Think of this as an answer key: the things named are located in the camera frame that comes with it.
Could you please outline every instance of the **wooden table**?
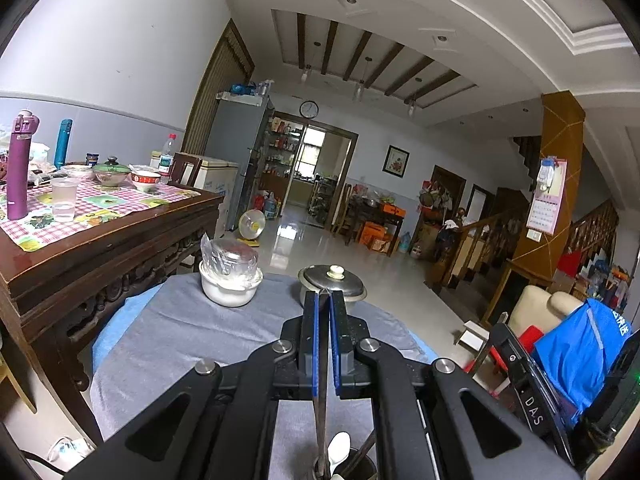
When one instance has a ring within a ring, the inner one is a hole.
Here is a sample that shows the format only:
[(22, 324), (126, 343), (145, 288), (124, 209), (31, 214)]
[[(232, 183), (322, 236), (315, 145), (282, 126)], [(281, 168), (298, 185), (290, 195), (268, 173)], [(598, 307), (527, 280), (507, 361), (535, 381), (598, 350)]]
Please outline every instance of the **wooden table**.
[(2, 322), (66, 416), (96, 444), (102, 437), (80, 393), (89, 377), (78, 352), (127, 298), (163, 282), (190, 254), (199, 256), (200, 238), (213, 236), (223, 197), (198, 192), (33, 253), (0, 230)]
[(393, 213), (384, 212), (379, 207), (372, 207), (364, 203), (359, 198), (351, 199), (349, 203), (349, 209), (350, 211), (353, 211), (353, 223), (351, 224), (351, 229), (349, 229), (344, 235), (344, 244), (349, 245), (351, 243), (351, 240), (353, 240), (356, 234), (356, 226), (358, 224), (358, 220), (360, 219), (368, 222), (375, 222), (376, 224), (380, 225), (392, 224), (396, 226), (396, 231), (394, 232), (394, 237), (391, 240), (391, 245), (389, 245), (389, 248), (386, 251), (386, 256), (390, 258), (394, 253), (394, 248), (396, 246), (396, 242), (398, 241), (398, 236), (400, 234), (400, 229), (402, 228), (404, 217)]

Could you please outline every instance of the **gray wall trim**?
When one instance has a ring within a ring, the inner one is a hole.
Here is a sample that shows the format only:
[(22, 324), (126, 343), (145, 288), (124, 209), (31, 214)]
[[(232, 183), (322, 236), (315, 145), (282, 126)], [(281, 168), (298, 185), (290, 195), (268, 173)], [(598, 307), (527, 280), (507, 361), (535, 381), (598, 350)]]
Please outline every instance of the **gray wall trim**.
[(34, 101), (48, 101), (50, 103), (60, 103), (63, 105), (90, 108), (91, 110), (98, 110), (101, 112), (108, 112), (110, 114), (130, 117), (132, 119), (137, 119), (139, 121), (146, 121), (147, 123), (156, 124), (157, 126), (163, 126), (164, 128), (169, 128), (170, 130), (175, 130), (176, 132), (179, 132), (181, 134), (184, 133), (184, 128), (179, 128), (178, 126), (173, 126), (172, 124), (161, 123), (160, 121), (155, 121), (153, 119), (149, 119), (148, 117), (141, 117), (135, 114), (130, 114), (128, 112), (123, 112), (122, 110), (114, 110), (113, 108), (91, 105), (89, 103), (83, 103), (81, 101), (74, 101), (73, 99), (64, 99), (59, 97), (50, 97), (46, 95), (29, 94), (29, 93), (23, 93), (23, 92), (5, 92), (1, 90), (0, 90), (0, 97), (6, 97), (10, 99), (31, 99)]

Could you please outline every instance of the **metal screw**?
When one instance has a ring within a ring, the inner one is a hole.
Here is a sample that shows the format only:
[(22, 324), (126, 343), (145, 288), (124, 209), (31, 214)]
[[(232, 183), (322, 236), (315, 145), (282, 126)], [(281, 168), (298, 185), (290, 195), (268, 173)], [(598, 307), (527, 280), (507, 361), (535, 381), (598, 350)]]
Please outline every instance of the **metal screw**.
[(286, 339), (278, 339), (274, 344), (271, 345), (271, 348), (273, 348), (273, 351), (276, 352), (276, 354), (288, 354), (289, 352), (291, 352), (293, 345), (291, 344), (291, 341), (287, 341)]
[(216, 369), (217, 366), (217, 362), (215, 362), (213, 359), (205, 357), (203, 359), (200, 359), (200, 361), (198, 361), (193, 368), (194, 370), (196, 370), (196, 373), (198, 375), (209, 375), (213, 372), (213, 370)]
[(456, 369), (456, 364), (451, 359), (441, 358), (436, 359), (435, 367), (437, 371), (443, 374), (450, 374)]
[(380, 342), (372, 337), (366, 337), (360, 342), (360, 348), (365, 352), (375, 352), (380, 348)]

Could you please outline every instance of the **blue gripper pad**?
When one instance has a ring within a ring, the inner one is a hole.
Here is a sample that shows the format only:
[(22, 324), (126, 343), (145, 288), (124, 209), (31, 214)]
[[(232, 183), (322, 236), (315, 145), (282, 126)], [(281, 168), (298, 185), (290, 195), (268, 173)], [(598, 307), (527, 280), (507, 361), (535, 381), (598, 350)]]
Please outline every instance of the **blue gripper pad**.
[(340, 395), (340, 351), (338, 345), (338, 326), (335, 320), (334, 295), (329, 295), (329, 323), (331, 324), (331, 355), (334, 358), (335, 394)]
[(311, 394), (318, 396), (318, 375), (320, 374), (320, 295), (316, 292), (314, 297), (314, 370), (311, 376)]

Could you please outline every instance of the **refrigerator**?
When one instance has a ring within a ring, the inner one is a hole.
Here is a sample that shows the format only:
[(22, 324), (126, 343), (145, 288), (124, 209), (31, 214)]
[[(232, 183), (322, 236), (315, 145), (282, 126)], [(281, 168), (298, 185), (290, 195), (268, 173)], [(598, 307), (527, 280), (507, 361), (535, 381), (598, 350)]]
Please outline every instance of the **refrigerator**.
[[(218, 221), (216, 222), (215, 237), (220, 238), (226, 230), (226, 221), (229, 212), (229, 206), (231, 204), (231, 197), (234, 191), (234, 185), (236, 183), (236, 175), (238, 174), (238, 165), (230, 160), (220, 160), (219, 158), (212, 158), (210, 156), (192, 155), (197, 156), (202, 160), (202, 165), (198, 171), (196, 182), (193, 187), (197, 189), (205, 189), (212, 193), (219, 193), (225, 198), (222, 204), (218, 207)], [(151, 166), (158, 167), (159, 157), (152, 156)], [(184, 170), (181, 184), (187, 184), (193, 166), (188, 164)]]
[(238, 167), (226, 213), (228, 230), (236, 229), (242, 213), (251, 209), (260, 175), (258, 168), (264, 163), (266, 129), (273, 113), (268, 97), (236, 97), (226, 92), (220, 95), (204, 154)]

